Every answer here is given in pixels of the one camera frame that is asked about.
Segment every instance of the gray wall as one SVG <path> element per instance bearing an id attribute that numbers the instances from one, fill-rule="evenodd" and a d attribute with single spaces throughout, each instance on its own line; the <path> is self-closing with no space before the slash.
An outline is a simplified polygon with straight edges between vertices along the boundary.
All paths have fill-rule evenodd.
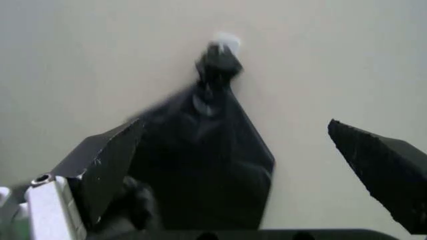
<path id="1" fill-rule="evenodd" d="M 191 83 L 217 31 L 242 38 L 233 90 L 277 166 L 264 228 L 409 239 L 327 136 L 331 118 L 427 151 L 425 0 L 2 0 L 0 183 Z"/>

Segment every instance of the black plastic part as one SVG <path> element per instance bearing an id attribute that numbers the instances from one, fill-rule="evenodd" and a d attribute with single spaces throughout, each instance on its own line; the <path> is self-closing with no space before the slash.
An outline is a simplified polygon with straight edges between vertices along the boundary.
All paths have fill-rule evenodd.
<path id="1" fill-rule="evenodd" d="M 229 231 L 144 231 L 124 234 L 119 239 L 136 240 L 397 240 L 387 234 L 364 229 L 229 230 Z"/>
<path id="2" fill-rule="evenodd" d="M 331 120 L 337 149 L 377 199 L 411 234 L 427 233 L 427 155 L 409 143 Z"/>
<path id="3" fill-rule="evenodd" d="M 211 45 L 197 69 L 197 84 L 140 116 L 129 175 L 152 187 L 166 229 L 257 229 L 274 158 L 230 89 L 242 67 Z"/>
<path id="4" fill-rule="evenodd" d="M 51 173 L 68 178 L 71 192 L 87 227 L 101 220 L 123 184 L 143 134 L 140 119 L 103 134 L 87 137 Z"/>

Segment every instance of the black plastic bag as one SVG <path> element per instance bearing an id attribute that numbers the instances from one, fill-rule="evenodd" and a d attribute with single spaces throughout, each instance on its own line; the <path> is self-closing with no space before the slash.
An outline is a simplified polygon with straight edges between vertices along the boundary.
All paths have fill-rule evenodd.
<path id="1" fill-rule="evenodd" d="M 196 84 L 87 138 L 53 170 L 69 177 L 89 226 L 129 175 L 150 186 L 165 229 L 259 227 L 274 158 L 231 91 L 242 66 L 212 44 L 196 67 Z"/>

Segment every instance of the silver metal part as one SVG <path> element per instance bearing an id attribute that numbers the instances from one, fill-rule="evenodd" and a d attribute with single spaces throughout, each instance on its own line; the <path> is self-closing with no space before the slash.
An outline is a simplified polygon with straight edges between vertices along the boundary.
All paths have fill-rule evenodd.
<path id="1" fill-rule="evenodd" d="M 34 180 L 32 180 L 31 186 L 35 188 L 35 187 L 41 186 L 43 184 L 47 184 L 49 182 L 52 182 L 54 180 L 55 180 L 55 178 L 50 173 L 45 173 L 45 174 L 42 174 L 42 175 L 36 177 Z"/>
<path id="2" fill-rule="evenodd" d="M 34 240 L 83 240 L 86 229 L 76 203 L 61 176 L 44 174 L 31 182 L 25 193 L 28 203 L 31 238 Z"/>

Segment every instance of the white surface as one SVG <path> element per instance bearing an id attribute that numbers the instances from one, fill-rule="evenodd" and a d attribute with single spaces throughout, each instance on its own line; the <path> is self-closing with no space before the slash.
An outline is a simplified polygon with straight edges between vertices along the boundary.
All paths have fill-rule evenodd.
<path id="1" fill-rule="evenodd" d="M 193 82 L 212 34 L 244 41 L 233 90 L 277 165 L 264 228 L 410 239 L 327 136 L 331 118 L 427 152 L 425 0 L 0 1 L 0 183 Z"/>

